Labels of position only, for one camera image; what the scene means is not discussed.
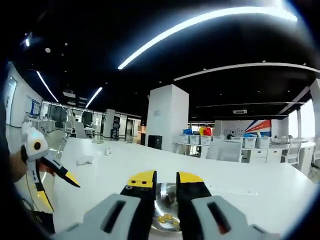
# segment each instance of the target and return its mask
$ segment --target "black trash can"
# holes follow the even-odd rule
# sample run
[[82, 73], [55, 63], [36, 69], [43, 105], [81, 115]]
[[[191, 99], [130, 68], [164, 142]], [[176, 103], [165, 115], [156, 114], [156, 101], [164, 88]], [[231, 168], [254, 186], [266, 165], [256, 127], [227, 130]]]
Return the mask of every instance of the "black trash can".
[[162, 136], [149, 135], [148, 147], [162, 150]]

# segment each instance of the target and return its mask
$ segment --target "white storage box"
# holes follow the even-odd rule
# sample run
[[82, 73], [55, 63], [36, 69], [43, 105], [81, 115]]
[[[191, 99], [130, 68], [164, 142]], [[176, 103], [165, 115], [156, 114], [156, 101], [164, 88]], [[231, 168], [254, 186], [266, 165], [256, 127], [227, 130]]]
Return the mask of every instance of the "white storage box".
[[243, 147], [245, 149], [254, 149], [256, 147], [256, 137], [244, 137], [243, 138]]
[[209, 146], [211, 143], [211, 139], [212, 139], [211, 136], [201, 136], [200, 137], [200, 144]]
[[189, 143], [189, 135], [180, 134], [179, 135], [179, 142], [183, 143], [183, 144], [188, 144]]
[[190, 135], [190, 144], [200, 144], [200, 136], [199, 135]]
[[257, 137], [256, 139], [256, 147], [258, 149], [268, 149], [270, 146], [270, 137]]

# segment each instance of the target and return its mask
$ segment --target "black ceiling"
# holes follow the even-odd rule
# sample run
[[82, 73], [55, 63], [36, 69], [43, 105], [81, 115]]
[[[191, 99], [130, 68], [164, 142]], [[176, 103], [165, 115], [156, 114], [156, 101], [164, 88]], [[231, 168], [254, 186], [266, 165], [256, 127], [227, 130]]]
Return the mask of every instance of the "black ceiling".
[[[80, 2], [29, 4], [25, 6], [30, 9], [28, 14], [21, 13], [27, 20], [17, 28], [24, 31], [20, 43], [25, 33], [31, 33], [30, 46], [19, 44], [12, 60], [24, 79], [47, 101], [54, 99], [36, 71], [63, 104], [73, 100], [63, 91], [74, 93], [74, 102], [83, 107], [82, 103], [103, 87], [89, 106], [96, 111], [115, 109], [142, 116], [150, 90], [175, 84], [190, 95], [192, 121], [266, 119], [278, 115], [286, 104], [203, 106], [291, 102], [314, 81], [316, 73], [286, 66], [254, 66], [174, 79], [203, 69], [263, 61], [319, 69], [317, 1], [294, 1], [297, 23], [261, 14], [231, 15], [198, 23], [160, 41], [122, 70], [118, 66], [127, 57], [176, 24], [215, 9], [253, 6], [248, 4], [252, 1]], [[307, 93], [301, 101], [310, 97]], [[247, 109], [245, 117], [233, 114], [232, 110], [239, 109]]]

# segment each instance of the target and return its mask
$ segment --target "red object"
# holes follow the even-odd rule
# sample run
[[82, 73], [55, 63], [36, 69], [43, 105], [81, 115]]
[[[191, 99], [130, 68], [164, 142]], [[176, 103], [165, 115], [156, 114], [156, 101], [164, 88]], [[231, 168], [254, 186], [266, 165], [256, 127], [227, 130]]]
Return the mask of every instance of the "red object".
[[211, 128], [207, 127], [204, 131], [203, 131], [203, 135], [205, 136], [211, 136], [212, 132], [211, 132]]

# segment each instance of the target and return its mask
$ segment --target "wall graphic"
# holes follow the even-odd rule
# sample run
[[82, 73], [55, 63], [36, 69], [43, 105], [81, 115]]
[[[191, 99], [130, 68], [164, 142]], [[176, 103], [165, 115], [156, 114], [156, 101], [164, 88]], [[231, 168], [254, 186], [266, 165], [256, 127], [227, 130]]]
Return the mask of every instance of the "wall graphic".
[[228, 134], [235, 136], [257, 135], [257, 132], [260, 132], [262, 136], [271, 137], [271, 120], [223, 121], [222, 127], [225, 136]]

